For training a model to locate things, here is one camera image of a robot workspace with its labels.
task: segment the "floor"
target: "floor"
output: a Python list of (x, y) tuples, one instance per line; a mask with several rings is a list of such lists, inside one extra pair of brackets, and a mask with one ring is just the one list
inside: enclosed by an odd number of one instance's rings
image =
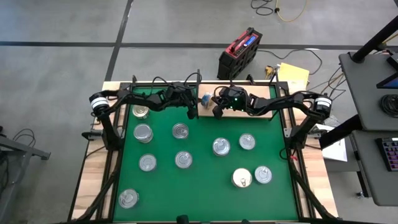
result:
[[(303, 2), (280, 1), (281, 13), (296, 15)], [(258, 16), (248, 0), (135, 0), (129, 11), (130, 3), (0, 0), (0, 125), (9, 136), (33, 129), (36, 147), (52, 153), (46, 162), (32, 159), (17, 196), (14, 223), (67, 219), (86, 147), (80, 133), (92, 122), (88, 97), (104, 80), (130, 80), (132, 75), (147, 81), (155, 76), (179, 80), (198, 68), (204, 80), (213, 80), (223, 44), (255, 27), (263, 33), (261, 43), (278, 55), (293, 45), (327, 49), (316, 51), (323, 65), (310, 77), (311, 88), (338, 68), (339, 54), (363, 45), (398, 12), (393, 0), (308, 0), (300, 19), (284, 23), (276, 15)], [(41, 47), (41, 42), (66, 44)], [(86, 47), (65, 47), (76, 42)], [(134, 44), (119, 49), (121, 42)], [(199, 44), (209, 45), (198, 48)], [(398, 45), (398, 39), (391, 44)], [(319, 64), (309, 52), (295, 52), (286, 60), (259, 52), (238, 78), (263, 78), (265, 65), (281, 62), (310, 71)], [(349, 91), (334, 101), (333, 114), (341, 121), (355, 113)], [(330, 182), (340, 217), (398, 223), (398, 208), (377, 207), (372, 199), (354, 197), (360, 190), (356, 174), (330, 173)]]

